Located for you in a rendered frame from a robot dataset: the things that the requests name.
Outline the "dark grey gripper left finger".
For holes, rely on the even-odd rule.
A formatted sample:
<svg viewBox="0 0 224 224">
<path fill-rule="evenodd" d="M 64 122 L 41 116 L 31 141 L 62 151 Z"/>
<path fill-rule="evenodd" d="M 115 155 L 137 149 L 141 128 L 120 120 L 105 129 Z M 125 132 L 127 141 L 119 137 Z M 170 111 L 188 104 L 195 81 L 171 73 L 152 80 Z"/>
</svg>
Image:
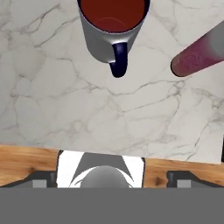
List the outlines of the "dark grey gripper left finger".
<svg viewBox="0 0 224 224">
<path fill-rule="evenodd" d="M 3 185 L 3 188 L 51 188 L 56 186 L 55 171 L 35 171 L 24 179 Z"/>
</svg>

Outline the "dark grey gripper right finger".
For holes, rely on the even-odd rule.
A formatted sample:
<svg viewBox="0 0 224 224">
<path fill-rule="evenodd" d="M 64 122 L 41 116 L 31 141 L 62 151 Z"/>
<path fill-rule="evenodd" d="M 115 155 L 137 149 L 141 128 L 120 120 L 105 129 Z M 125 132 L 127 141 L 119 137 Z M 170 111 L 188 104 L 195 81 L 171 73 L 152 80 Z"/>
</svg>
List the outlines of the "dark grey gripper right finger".
<svg viewBox="0 0 224 224">
<path fill-rule="evenodd" d="M 190 171 L 168 171 L 166 177 L 167 188 L 221 187 L 221 185 L 198 178 Z"/>
</svg>

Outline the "pink and grey cylinder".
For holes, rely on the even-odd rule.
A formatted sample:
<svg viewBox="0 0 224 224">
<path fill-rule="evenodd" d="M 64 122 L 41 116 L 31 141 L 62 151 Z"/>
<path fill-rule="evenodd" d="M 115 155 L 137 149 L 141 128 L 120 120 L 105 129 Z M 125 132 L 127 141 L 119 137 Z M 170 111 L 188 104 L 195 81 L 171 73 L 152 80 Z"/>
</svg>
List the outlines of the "pink and grey cylinder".
<svg viewBox="0 0 224 224">
<path fill-rule="evenodd" d="M 186 77 L 224 61 L 224 20 L 205 33 L 171 61 L 171 71 Z"/>
</svg>

